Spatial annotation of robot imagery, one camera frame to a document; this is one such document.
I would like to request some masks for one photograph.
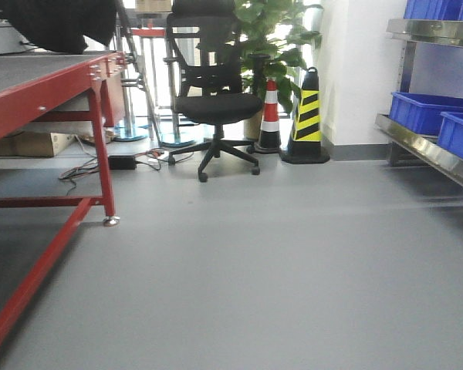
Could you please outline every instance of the white wall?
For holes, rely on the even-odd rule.
[[[335,146],[387,143],[375,126],[397,89],[404,42],[386,32],[406,0],[323,0],[321,130]],[[419,43],[411,92],[463,97],[463,49]]]
[[[335,145],[387,143],[375,127],[396,89],[401,42],[386,33],[406,0],[323,0],[319,52],[323,135]]]

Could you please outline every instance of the office chair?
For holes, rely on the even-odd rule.
[[[177,62],[180,69],[180,92],[173,97],[172,110],[193,123],[215,127],[210,141],[170,152],[168,163],[175,164],[175,154],[207,150],[199,168],[203,172],[212,157],[221,151],[253,163],[252,174],[259,175],[259,161],[235,146],[251,146],[251,140],[225,140],[223,125],[250,118],[262,108],[257,96],[242,92],[240,76],[240,23],[233,13],[233,1],[175,0],[167,17],[167,45],[171,53],[166,62]]]

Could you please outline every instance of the chair seat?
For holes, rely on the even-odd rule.
[[[213,96],[185,96],[175,101],[175,110],[190,121],[209,125],[237,123],[254,116],[262,108],[257,96],[231,93]]]

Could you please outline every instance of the traffic cone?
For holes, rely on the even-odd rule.
[[[279,156],[293,164],[325,163],[330,155],[321,147],[319,76],[314,67],[307,71],[301,93],[287,149],[280,150]]]
[[[261,123],[259,141],[254,143],[254,149],[258,153],[277,153],[280,145],[278,90],[276,89],[276,82],[269,79],[266,83],[264,119]]]

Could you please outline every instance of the metal shelf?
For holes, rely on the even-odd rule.
[[[390,19],[387,31],[394,39],[463,48],[463,21]]]
[[[463,159],[383,114],[377,116],[376,124],[395,143],[463,186]]]

